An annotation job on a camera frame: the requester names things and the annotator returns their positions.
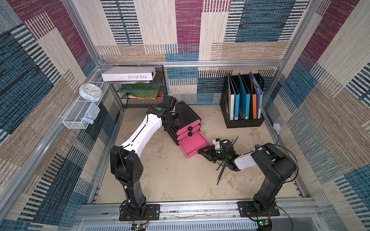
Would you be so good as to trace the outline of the pink drawer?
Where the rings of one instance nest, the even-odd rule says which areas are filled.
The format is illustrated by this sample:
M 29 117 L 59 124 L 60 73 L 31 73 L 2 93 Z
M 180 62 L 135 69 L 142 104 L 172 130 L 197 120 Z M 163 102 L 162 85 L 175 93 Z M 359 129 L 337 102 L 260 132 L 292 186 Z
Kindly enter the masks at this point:
M 186 138 L 186 137 L 191 137 L 191 136 L 193 136 L 193 134 L 194 134 L 195 132 L 197 132 L 197 131 L 200 129 L 200 127 L 201 127 L 201 125 L 200 125 L 200 124 L 198 124 L 197 126 L 192 127 L 192 130 L 191 130 L 191 131 L 186 130 L 184 133 L 182 133 L 181 135 L 178 135 L 178 136 L 177 136 L 177 140 L 178 140 L 178 141 L 180 141 L 180 140 L 182 140 L 182 139 L 184 139 L 184 138 Z
M 197 119 L 176 132 L 176 135 L 182 135 L 183 133 L 195 132 L 200 128 L 201 119 Z
M 196 131 L 192 136 L 180 140 L 179 145 L 185 152 L 187 158 L 191 158 L 198 154 L 199 149 L 208 147 L 209 142 L 200 131 Z

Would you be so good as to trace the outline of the pink bottom drawer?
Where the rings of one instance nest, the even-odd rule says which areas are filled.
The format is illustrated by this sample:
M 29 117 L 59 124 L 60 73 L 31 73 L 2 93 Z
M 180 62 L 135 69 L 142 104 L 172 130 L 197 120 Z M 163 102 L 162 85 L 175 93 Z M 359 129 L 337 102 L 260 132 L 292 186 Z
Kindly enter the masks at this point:
M 191 158 L 198 154 L 199 149 L 208 147 L 209 142 L 200 131 L 196 131 L 192 136 L 180 140 L 179 145 L 185 152 L 187 158 Z

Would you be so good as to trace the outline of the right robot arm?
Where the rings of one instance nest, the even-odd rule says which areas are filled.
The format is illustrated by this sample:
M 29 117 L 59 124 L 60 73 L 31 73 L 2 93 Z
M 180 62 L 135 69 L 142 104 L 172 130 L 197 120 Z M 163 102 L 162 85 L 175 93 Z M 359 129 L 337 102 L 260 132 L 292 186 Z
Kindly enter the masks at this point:
M 215 139 L 214 144 L 198 150 L 198 154 L 222 167 L 218 181 L 226 168 L 238 172 L 258 166 L 265 178 L 252 201 L 238 202 L 241 217 L 279 216 L 276 196 L 288 178 L 299 171 L 296 157 L 290 157 L 281 151 L 275 143 L 256 145 L 249 153 L 238 155 L 229 140 Z

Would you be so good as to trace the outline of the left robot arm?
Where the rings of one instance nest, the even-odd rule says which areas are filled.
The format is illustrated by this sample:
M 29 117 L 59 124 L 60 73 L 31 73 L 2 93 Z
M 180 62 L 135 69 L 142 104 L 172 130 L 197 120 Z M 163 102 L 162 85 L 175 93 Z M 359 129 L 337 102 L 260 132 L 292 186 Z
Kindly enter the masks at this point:
M 123 186 L 126 202 L 120 207 L 121 214 L 128 214 L 131 219 L 146 216 L 146 197 L 140 184 L 144 167 L 140 156 L 145 146 L 162 126 L 170 126 L 175 120 L 177 99 L 166 95 L 161 104 L 148 109 L 142 123 L 121 146 L 110 150 L 110 170 Z

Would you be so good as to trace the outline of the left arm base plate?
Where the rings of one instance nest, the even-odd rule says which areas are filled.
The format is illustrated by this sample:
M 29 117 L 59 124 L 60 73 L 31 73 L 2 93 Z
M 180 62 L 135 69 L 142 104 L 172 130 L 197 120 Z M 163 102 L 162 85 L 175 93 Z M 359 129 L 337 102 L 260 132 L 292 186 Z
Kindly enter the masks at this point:
M 160 204 L 145 204 L 141 208 L 135 208 L 128 203 L 125 203 L 119 208 L 119 221 L 159 220 L 160 212 Z

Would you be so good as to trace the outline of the black pink drawer unit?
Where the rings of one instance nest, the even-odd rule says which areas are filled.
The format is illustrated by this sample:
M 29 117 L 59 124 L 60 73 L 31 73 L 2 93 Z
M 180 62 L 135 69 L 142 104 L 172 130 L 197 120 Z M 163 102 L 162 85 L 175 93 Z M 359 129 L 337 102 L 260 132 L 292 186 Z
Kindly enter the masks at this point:
M 179 102 L 176 106 L 176 112 L 180 115 L 180 124 L 178 126 L 171 126 L 168 130 L 168 134 L 174 140 L 175 144 L 179 145 L 177 140 L 176 132 L 183 128 L 185 125 L 190 124 L 191 122 L 201 119 L 196 112 L 185 102 Z

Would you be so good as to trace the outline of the pink top drawer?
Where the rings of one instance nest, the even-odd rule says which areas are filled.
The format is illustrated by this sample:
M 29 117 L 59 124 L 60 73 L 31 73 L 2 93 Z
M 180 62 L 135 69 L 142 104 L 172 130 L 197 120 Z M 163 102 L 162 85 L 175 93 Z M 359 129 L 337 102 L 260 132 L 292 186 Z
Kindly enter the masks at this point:
M 195 132 L 200 128 L 201 119 L 197 119 L 176 132 L 176 135 L 182 135 L 183 133 Z

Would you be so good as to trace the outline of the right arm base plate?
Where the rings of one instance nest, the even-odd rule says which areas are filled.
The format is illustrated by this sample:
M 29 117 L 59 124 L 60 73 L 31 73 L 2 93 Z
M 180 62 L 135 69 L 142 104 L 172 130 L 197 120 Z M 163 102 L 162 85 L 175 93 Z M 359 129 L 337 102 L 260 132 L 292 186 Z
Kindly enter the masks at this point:
M 246 217 L 278 217 L 279 209 L 275 201 L 270 205 L 263 205 L 258 201 L 238 201 L 240 216 Z

